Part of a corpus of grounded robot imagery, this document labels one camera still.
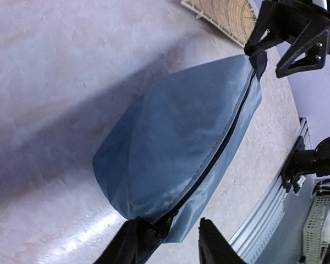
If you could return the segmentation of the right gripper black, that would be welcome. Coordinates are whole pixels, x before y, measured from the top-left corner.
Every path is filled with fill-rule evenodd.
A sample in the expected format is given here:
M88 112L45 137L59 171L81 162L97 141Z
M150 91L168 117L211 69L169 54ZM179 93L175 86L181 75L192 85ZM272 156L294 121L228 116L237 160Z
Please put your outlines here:
M290 47L276 66L276 77L322 69L330 56L330 10L313 1L263 1L244 52L252 55L283 42Z

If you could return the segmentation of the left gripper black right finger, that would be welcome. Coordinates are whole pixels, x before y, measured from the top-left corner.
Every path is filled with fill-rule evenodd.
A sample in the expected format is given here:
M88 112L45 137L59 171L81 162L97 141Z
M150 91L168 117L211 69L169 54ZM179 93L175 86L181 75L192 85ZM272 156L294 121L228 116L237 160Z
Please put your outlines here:
M204 217L199 225L199 260L201 264L246 264L214 223Z

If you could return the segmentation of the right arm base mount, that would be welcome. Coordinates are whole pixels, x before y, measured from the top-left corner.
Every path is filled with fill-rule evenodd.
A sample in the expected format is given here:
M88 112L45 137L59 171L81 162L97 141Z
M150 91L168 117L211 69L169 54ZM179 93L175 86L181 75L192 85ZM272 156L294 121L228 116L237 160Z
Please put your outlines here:
M304 138L299 136L279 172L286 193L291 190L298 193L303 186L301 178L310 174L330 175L330 136L310 150L305 148Z

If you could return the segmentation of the grey zipper pouch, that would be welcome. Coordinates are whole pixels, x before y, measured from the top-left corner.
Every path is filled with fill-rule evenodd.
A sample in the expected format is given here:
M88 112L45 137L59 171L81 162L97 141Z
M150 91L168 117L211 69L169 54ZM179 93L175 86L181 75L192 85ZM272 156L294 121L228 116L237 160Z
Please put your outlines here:
M126 219L151 223L166 243L184 240L260 105L265 51L170 74L136 99L93 157L96 180Z

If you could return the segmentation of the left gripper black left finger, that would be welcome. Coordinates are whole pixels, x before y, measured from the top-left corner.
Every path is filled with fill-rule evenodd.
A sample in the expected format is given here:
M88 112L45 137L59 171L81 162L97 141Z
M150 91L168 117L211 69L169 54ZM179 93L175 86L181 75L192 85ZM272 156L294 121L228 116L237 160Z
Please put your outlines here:
M142 218L124 222L95 264L145 263L159 247L154 225Z

